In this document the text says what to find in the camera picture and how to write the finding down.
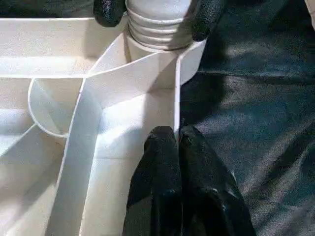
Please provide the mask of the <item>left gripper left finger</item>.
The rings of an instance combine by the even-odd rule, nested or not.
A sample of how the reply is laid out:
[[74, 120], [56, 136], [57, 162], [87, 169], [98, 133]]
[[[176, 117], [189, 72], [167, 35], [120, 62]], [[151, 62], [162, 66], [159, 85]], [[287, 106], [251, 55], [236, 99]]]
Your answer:
[[182, 179], [177, 141], [169, 126], [148, 135], [130, 181], [124, 236], [182, 235]]

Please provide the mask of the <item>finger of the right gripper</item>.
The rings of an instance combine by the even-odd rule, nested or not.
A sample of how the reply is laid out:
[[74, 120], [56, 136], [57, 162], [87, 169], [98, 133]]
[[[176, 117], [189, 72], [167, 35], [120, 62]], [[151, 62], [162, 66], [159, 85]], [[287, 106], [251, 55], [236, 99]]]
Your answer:
[[222, 13], [223, 0], [198, 0], [191, 23], [193, 41], [203, 41], [212, 34]]
[[116, 27], [125, 11], [125, 0], [94, 0], [93, 15], [103, 27]]

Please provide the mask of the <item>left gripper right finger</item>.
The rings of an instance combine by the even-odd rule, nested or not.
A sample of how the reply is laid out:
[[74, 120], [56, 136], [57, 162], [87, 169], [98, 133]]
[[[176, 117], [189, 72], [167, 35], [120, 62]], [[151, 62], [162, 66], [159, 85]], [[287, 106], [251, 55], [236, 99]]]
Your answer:
[[236, 180], [202, 133], [180, 132], [183, 235], [254, 236], [250, 212]]

